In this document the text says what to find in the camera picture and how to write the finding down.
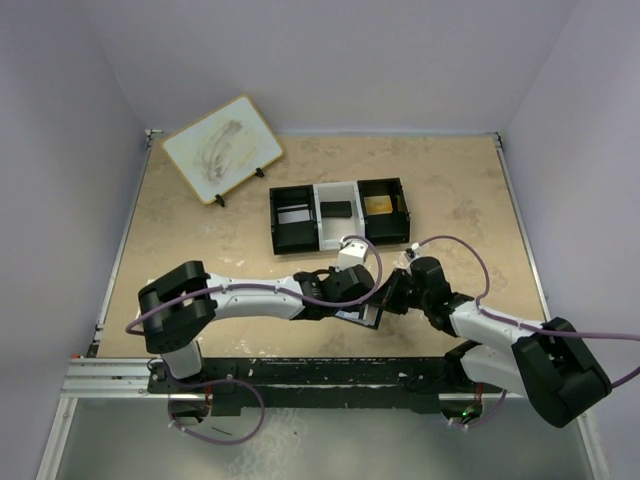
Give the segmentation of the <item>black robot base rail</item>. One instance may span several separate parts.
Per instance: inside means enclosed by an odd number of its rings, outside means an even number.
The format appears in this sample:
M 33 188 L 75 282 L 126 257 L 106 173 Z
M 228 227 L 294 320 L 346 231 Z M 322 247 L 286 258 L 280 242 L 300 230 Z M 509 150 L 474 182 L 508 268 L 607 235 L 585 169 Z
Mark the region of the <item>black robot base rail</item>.
M 431 414 L 442 398 L 475 400 L 483 392 L 464 377 L 464 344 L 443 357 L 209 357 L 200 375 L 172 381 L 160 359 L 147 363 L 149 392 L 172 401 L 207 398 L 212 416 L 238 416 L 246 408 L 401 409 Z

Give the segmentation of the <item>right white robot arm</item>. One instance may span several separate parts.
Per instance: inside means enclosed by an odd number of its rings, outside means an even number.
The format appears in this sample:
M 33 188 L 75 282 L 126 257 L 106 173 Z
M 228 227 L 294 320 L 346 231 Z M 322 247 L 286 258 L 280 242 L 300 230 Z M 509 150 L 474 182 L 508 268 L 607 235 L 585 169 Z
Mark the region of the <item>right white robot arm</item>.
M 613 390 L 569 321 L 538 324 L 482 311 L 473 297 L 451 289 L 433 257 L 395 269 L 368 303 L 396 315 L 421 311 L 433 328 L 462 339 L 445 356 L 459 381 L 516 393 L 554 427 L 566 426 Z

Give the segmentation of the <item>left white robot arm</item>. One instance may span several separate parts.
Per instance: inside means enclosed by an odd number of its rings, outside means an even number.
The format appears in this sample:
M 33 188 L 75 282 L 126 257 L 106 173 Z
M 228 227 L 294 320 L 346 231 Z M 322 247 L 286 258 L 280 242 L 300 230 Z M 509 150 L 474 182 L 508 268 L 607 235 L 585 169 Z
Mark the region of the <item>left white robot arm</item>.
M 212 321 L 322 320 L 365 303 L 379 283 L 362 264 L 249 280 L 209 274 L 203 262 L 188 261 L 138 292 L 138 333 L 146 350 L 163 360 L 174 379 L 191 379 L 203 370 L 197 337 Z

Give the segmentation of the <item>black leather card holder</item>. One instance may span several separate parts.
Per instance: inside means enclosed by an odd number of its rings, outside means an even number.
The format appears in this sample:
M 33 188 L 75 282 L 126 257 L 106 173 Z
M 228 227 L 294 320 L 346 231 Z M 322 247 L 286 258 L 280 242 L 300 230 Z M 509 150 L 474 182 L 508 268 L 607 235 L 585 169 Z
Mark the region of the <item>black leather card holder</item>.
M 360 313 L 361 320 L 357 322 L 347 321 L 352 324 L 356 324 L 368 329 L 377 330 L 380 326 L 380 322 L 382 319 L 382 315 L 384 313 L 383 310 L 376 306 L 371 305 L 360 305 L 349 307 L 347 309 L 341 309 L 343 311 L 355 312 L 358 311 Z

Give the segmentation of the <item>black and white tray organizer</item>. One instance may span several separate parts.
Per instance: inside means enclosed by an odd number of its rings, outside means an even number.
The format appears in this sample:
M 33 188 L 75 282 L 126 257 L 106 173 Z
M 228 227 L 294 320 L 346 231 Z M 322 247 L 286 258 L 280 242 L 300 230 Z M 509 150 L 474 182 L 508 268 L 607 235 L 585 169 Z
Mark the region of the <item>black and white tray organizer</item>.
M 410 212 L 398 178 L 272 188 L 269 203 L 276 255 L 337 250 L 349 235 L 376 246 L 409 241 Z

